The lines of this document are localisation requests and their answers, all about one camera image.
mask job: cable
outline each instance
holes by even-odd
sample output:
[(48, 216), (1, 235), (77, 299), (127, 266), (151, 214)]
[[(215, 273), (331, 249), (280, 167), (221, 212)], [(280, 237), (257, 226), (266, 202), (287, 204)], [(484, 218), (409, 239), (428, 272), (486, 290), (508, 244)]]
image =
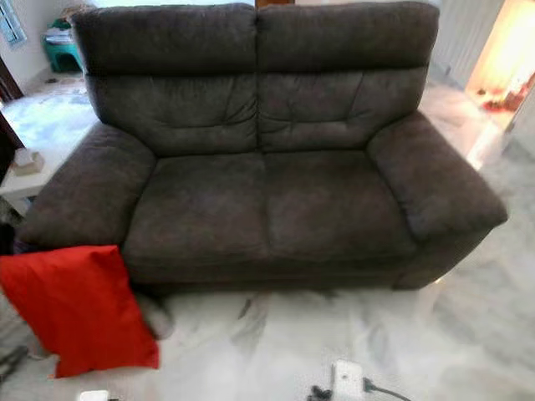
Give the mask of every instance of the cable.
[(312, 386), (312, 394), (307, 397), (307, 401), (329, 401), (332, 395), (331, 390), (322, 390), (318, 386)]
[(24, 346), (20, 346), (15, 348), (5, 357), (0, 358), (0, 384), (2, 384), (6, 378), (15, 371), (26, 355), (28, 355), (28, 349)]
[(378, 393), (385, 393), (393, 397), (402, 399), (403, 401), (410, 401), (409, 398), (404, 397), (401, 394), (398, 394), (395, 391), (387, 390), (386, 388), (377, 387), (370, 379), (364, 378), (364, 391), (366, 393), (371, 393), (372, 391), (377, 391)]

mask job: green stool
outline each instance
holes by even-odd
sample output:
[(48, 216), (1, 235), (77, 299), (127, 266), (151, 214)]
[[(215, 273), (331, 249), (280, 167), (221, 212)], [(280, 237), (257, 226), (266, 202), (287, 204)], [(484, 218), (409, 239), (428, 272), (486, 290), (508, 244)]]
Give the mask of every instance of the green stool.
[(82, 71), (84, 70), (82, 59), (80, 58), (78, 54), (78, 49), (76, 48), (76, 45), (74, 43), (51, 44), (44, 40), (44, 49), (47, 52), (48, 58), (50, 59), (50, 63), (52, 64), (52, 70), (54, 72), (63, 73), (69, 70), (65, 65), (62, 65), (59, 62), (60, 58), (63, 57), (65, 54), (70, 54), (71, 56), (73, 56), (74, 60), (76, 61), (76, 64), (80, 67)]

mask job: gray fabric sofa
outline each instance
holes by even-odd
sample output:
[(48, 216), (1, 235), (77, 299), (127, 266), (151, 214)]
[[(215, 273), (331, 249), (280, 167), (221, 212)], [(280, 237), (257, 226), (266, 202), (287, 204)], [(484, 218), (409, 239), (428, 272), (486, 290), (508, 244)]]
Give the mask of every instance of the gray fabric sofa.
[(75, 16), (101, 123), (18, 239), (120, 244), (150, 288), (433, 282), (507, 219), (417, 111), (438, 14), (406, 2)]

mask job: sofa armrest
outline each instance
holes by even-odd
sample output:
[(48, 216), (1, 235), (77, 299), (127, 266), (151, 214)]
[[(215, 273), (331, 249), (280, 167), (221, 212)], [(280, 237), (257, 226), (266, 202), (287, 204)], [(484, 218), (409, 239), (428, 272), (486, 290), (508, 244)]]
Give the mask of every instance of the sofa armrest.
[(490, 230), (507, 220), (487, 183), (422, 114), (383, 128), (367, 150), (417, 240)]
[(35, 199), (17, 239), (40, 249), (121, 243), (154, 166), (134, 136), (98, 123)]

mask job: wooden door frame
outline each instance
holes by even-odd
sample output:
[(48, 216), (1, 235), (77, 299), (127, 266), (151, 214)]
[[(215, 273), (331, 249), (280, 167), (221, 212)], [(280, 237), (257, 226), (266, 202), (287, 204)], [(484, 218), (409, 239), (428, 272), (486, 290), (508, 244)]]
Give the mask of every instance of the wooden door frame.
[(24, 147), (23, 142), (18, 138), (17, 134), (15, 134), (15, 131), (13, 131), (13, 128), (11, 128), (11, 125), (3, 116), (2, 112), (0, 112), (0, 135), (8, 137), (15, 149)]
[(17, 85), (15, 78), (9, 72), (8, 66), (0, 57), (0, 99), (6, 103), (23, 97), (23, 91)]
[(278, 4), (278, 5), (295, 4), (295, 0), (255, 0), (254, 1), (254, 5), (256, 8), (266, 7), (269, 4)]

